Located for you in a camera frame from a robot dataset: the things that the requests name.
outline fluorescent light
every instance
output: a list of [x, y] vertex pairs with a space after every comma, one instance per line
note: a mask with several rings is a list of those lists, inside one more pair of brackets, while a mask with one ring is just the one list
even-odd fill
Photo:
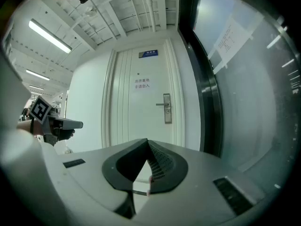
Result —
[[297, 72], [298, 70], [296, 70], [296, 71], [294, 71], [294, 72], [291, 72], [291, 73], [289, 73], [288, 75], [291, 75], [292, 73], [295, 73], [295, 72]]
[[33, 86], [33, 85], [30, 85], [29, 87], [32, 87], [32, 88], [35, 88], [35, 89], [44, 90], [44, 89], [42, 89], [42, 88], [39, 88], [39, 87], [36, 87], [36, 86]]
[[35, 95], [40, 95], [40, 96], [42, 95], [42, 94], [39, 94], [39, 93], [36, 93], [36, 92], [32, 92], [32, 91], [31, 91], [31, 93], [33, 93]]
[[49, 42], [53, 43], [57, 47], [59, 47], [62, 51], [69, 54], [72, 48], [68, 46], [66, 43], [61, 41], [58, 37], [56, 37], [52, 32], [39, 24], [36, 20], [32, 19], [29, 21], [28, 26], [37, 32], [39, 35], [47, 39]]
[[286, 64], [284, 64], [284, 65], [282, 65], [281, 67], [283, 68], [283, 67], [286, 67], [287, 65], [289, 65], [291, 62], [293, 62], [294, 61], [294, 59], [292, 59], [291, 61], [288, 61]]
[[281, 36], [280, 35], [278, 35], [268, 46], [267, 46], [267, 48], [271, 48], [275, 43], [277, 43], [277, 41], [279, 40], [281, 38]]
[[50, 80], [48, 77], [45, 77], [45, 76], [40, 75], [40, 74], [38, 74], [38, 73], [32, 72], [32, 71], [30, 71], [30, 70], [26, 70], [26, 72], [28, 72], [28, 73], [30, 73], [30, 74], [32, 74], [32, 75], [38, 76], [38, 77], [40, 77], [40, 78], [42, 78], [42, 79], [45, 79], [45, 80], [47, 80], [47, 81]]
[[293, 79], [296, 79], [296, 78], [298, 78], [298, 77], [300, 77], [300, 76], [298, 75], [298, 76], [296, 76], [296, 77], [294, 77], [294, 78], [290, 79], [290, 81], [292, 81]]

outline ceiling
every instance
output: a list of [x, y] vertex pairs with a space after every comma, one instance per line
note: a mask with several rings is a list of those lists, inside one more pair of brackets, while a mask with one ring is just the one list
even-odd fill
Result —
[[[146, 0], [92, 1], [100, 12], [92, 17], [85, 14], [93, 5], [90, 0], [85, 4], [80, 4], [79, 0], [31, 0], [16, 12], [9, 58], [30, 91], [43, 97], [57, 96], [69, 88], [81, 55], [96, 50], [108, 40], [126, 37], [129, 32], [152, 29]], [[166, 25], [175, 25], [177, 1], [152, 0], [156, 31], [166, 29]], [[30, 29], [28, 23], [32, 18], [71, 46], [72, 51], [66, 54]], [[30, 75], [26, 69], [50, 80]]]

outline vent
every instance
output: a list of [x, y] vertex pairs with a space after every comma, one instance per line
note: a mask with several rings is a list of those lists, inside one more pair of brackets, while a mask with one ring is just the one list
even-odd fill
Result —
[[236, 215], [240, 215], [252, 207], [252, 204], [226, 178], [213, 181]]
[[174, 162], [166, 153], [161, 152], [153, 146], [150, 146], [152, 154], [148, 159], [148, 163], [152, 172], [152, 180], [156, 181], [163, 178], [166, 174], [172, 171]]
[[63, 164], [64, 164], [65, 168], [71, 168], [71, 167], [75, 167], [75, 166], [78, 166], [83, 163], [85, 163], [85, 161], [83, 159], [77, 159], [74, 161], [64, 162]]

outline door frame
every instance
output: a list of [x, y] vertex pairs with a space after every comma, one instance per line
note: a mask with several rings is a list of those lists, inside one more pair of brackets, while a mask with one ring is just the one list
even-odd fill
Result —
[[120, 48], [112, 49], [109, 59], [108, 68], [105, 75], [105, 82], [103, 87], [102, 99], [102, 115], [101, 115], [101, 137], [103, 148], [111, 146], [111, 95], [112, 84], [114, 81], [114, 71], [116, 67], [117, 53], [146, 47], [150, 45], [163, 45], [166, 55], [166, 63], [170, 78], [170, 95], [172, 105], [172, 126], [173, 126], [173, 141], [172, 144], [185, 147], [185, 111], [184, 111], [184, 97], [182, 90], [182, 82], [180, 77], [179, 66], [175, 55], [174, 47], [170, 38], [167, 39], [153, 39], [147, 42], [141, 41]]

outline blue sign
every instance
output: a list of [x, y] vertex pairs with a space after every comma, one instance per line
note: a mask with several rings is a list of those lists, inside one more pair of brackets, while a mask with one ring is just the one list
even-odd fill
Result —
[[158, 56], [158, 50], [150, 50], [145, 52], [139, 52], [139, 58], [151, 57], [151, 56]]

